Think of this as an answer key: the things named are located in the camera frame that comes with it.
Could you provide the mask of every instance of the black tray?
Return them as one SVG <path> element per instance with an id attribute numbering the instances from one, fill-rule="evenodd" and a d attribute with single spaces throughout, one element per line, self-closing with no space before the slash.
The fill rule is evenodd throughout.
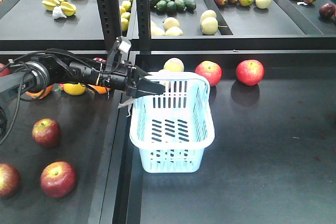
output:
<path id="1" fill-rule="evenodd" d="M 223 67 L 224 75 L 211 88 L 215 139 L 205 149 L 198 171 L 150 174 L 141 166 L 139 150 L 129 151 L 126 223 L 332 223 L 334 53 L 131 54 L 130 59 L 147 70 L 159 70 L 167 59 L 179 57 L 186 71 L 212 60 Z M 254 87 L 235 77 L 237 64 L 250 58 L 266 68 L 264 79 Z"/>
<path id="2" fill-rule="evenodd" d="M 266 9 L 259 9 L 255 3 L 250 6 L 227 3 L 218 9 L 236 36 L 304 34 L 275 1 Z"/>
<path id="3" fill-rule="evenodd" d="M 45 10 L 42 0 L 11 0 L 11 6 L 0 11 L 1 49 L 104 50 L 97 0 L 69 1 L 76 5 L 77 14 L 54 20 L 51 12 Z M 110 4 L 118 8 L 118 3 Z M 131 39 L 132 32 L 129 29 L 129 33 L 123 35 Z"/>
<path id="4" fill-rule="evenodd" d="M 114 140 L 120 98 L 121 92 L 113 90 L 109 100 L 90 91 L 71 96 L 54 90 L 41 100 L 21 102 L 12 132 L 0 146 L 0 162 L 18 168 L 22 187 L 13 197 L 0 200 L 1 224 L 112 221 L 122 169 L 123 142 Z M 9 104 L 12 112 L 15 102 Z M 46 149 L 33 140 L 32 127 L 42 118 L 60 123 L 59 146 Z M 39 185 L 42 170 L 55 161 L 73 164 L 78 174 L 75 189 L 58 199 L 46 196 Z"/>
<path id="5" fill-rule="evenodd" d="M 335 0 L 316 0 L 310 5 L 298 5 L 299 1 L 289 0 L 295 9 L 297 9 L 306 19 L 312 22 L 314 27 L 321 33 L 325 35 L 335 35 L 336 34 L 336 22 L 335 17 L 322 18 L 319 14 L 319 9 L 325 3 L 335 4 Z"/>

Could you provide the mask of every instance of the white plastic basket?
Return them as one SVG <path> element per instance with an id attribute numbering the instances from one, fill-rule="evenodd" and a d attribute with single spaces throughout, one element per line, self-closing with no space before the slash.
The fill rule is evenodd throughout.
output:
<path id="1" fill-rule="evenodd" d="M 133 105 L 130 139 L 149 173 L 191 173 L 215 137 L 208 81 L 192 72 L 153 72 L 165 85 L 162 95 L 147 95 Z"/>

